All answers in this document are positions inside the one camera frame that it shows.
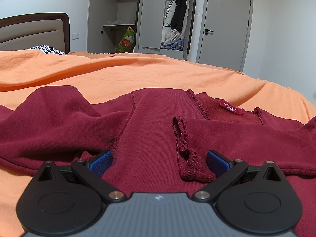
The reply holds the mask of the dark red knit sweater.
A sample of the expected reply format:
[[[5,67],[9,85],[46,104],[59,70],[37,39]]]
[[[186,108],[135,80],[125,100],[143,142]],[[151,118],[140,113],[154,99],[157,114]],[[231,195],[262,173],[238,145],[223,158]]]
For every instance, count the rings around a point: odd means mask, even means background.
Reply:
[[[126,194],[192,194],[215,179],[206,165],[210,150],[251,165],[274,161],[303,205],[296,233],[315,236],[314,119],[302,124],[205,93],[158,88],[90,104],[72,86],[48,86],[15,110],[1,107],[1,166],[24,174],[47,160],[66,166],[111,151],[102,177]]]

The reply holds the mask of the white folded clothes pile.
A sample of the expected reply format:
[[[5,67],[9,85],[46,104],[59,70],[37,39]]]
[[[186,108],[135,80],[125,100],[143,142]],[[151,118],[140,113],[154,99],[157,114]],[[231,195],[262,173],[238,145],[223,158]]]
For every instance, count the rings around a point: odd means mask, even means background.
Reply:
[[[181,33],[176,29],[172,29],[171,27],[162,27],[162,36],[161,36],[161,44],[166,44],[170,42],[174,42],[179,39]]]

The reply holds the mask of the dark hanging clothes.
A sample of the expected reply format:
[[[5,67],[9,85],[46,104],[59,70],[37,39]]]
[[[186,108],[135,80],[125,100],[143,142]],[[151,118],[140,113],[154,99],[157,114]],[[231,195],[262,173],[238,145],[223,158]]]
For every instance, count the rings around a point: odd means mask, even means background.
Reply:
[[[188,0],[176,0],[176,9],[171,21],[171,28],[176,29],[178,32],[183,30],[183,21],[186,14]]]

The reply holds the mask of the orange bed cover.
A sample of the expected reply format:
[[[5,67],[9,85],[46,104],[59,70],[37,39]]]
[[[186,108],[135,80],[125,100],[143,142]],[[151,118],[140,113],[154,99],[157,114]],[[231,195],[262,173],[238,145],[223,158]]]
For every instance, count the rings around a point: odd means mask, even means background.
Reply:
[[[252,111],[307,123],[315,105],[302,94],[243,73],[154,54],[89,54],[66,56],[38,50],[1,53],[1,105],[16,109],[44,86],[74,86],[92,104],[143,88],[190,89]]]

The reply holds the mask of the blue checkered pillow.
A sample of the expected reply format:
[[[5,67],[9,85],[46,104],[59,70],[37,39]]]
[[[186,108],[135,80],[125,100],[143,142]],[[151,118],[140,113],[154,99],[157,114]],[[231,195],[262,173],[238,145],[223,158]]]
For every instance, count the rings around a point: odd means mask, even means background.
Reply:
[[[57,54],[57,55],[63,55],[63,56],[66,55],[66,53],[49,45],[37,45],[37,46],[29,48],[29,50],[31,49],[43,51],[45,54]]]

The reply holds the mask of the colourful printed bag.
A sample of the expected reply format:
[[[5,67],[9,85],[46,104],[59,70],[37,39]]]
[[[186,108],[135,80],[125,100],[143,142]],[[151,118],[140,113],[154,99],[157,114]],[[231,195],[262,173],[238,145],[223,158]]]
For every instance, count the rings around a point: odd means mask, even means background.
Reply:
[[[119,42],[118,47],[115,49],[115,53],[129,53],[134,46],[135,32],[131,26],[126,30],[122,40]]]

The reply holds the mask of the blue striped blanket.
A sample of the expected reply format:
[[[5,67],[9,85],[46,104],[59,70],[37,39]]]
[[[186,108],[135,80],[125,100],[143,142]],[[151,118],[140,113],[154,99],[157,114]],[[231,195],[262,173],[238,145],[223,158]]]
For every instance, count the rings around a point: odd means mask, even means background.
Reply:
[[[167,49],[167,50],[183,51],[184,44],[185,44],[185,38],[178,38],[177,40],[162,44],[160,48]]]

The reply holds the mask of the grey room door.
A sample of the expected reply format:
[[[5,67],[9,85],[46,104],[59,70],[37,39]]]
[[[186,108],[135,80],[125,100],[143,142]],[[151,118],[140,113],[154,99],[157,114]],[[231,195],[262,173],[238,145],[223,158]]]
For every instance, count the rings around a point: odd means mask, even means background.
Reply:
[[[253,0],[205,0],[197,61],[241,72],[248,49]],[[214,31],[204,35],[205,29]]]

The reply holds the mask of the brown beige padded headboard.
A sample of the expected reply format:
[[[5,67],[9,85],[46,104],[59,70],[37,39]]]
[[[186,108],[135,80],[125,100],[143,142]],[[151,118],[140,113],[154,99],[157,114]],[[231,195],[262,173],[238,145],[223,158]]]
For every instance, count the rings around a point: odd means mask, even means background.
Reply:
[[[70,51],[70,22],[66,13],[32,13],[1,19],[1,51],[49,45]]]

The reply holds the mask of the grey open wardrobe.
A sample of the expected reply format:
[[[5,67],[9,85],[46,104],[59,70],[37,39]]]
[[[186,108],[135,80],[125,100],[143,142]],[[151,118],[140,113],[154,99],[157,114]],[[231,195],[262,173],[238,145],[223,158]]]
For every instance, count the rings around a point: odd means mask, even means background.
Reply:
[[[166,0],[89,0],[87,51],[115,53],[129,26],[135,32],[130,52],[161,54],[186,60],[190,52],[196,0],[187,1],[180,38],[185,38],[183,51],[161,49],[161,36]]]

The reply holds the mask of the white puffer jacket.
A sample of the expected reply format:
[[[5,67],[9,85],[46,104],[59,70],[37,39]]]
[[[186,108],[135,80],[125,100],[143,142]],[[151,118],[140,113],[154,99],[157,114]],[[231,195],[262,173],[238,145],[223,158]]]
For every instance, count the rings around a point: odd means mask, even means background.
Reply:
[[[165,10],[164,10],[164,20],[163,20],[163,25],[165,27],[168,27],[171,25],[171,21],[174,16],[176,7],[177,7],[176,0],[166,0]]]

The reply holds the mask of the white wall socket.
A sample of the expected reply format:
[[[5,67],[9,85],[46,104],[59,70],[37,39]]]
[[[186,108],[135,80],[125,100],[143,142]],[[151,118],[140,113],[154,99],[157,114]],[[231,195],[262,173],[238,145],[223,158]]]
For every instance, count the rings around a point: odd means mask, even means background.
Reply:
[[[73,33],[72,34],[72,39],[73,40],[79,39],[79,33]]]

